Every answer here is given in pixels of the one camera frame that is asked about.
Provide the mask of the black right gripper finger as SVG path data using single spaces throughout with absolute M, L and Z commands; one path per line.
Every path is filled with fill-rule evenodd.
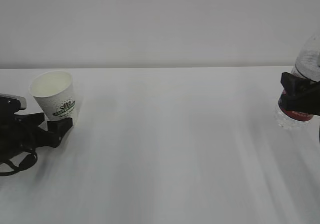
M 312 115 L 320 114 L 319 82 L 283 72 L 280 83 L 284 90 L 278 101 L 280 108 Z

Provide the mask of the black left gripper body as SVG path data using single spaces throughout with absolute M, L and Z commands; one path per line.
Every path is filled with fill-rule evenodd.
M 10 162 L 13 157 L 21 153 L 26 153 L 23 162 L 36 162 L 38 156 L 35 151 L 34 131 L 37 126 L 15 121 L 15 114 L 18 111 L 14 113 L 12 110 L 0 109 L 1 162 Z

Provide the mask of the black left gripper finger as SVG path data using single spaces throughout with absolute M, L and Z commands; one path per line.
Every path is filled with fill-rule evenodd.
M 26 115 L 14 115 L 14 120 L 17 122 L 21 122 L 27 125 L 39 126 L 45 120 L 45 114 L 43 112 L 34 113 L 34 114 L 26 114 Z
M 73 127 L 73 119 L 65 118 L 59 121 L 48 121 L 47 131 L 39 126 L 35 128 L 35 147 L 52 147 L 57 148 L 64 136 Z

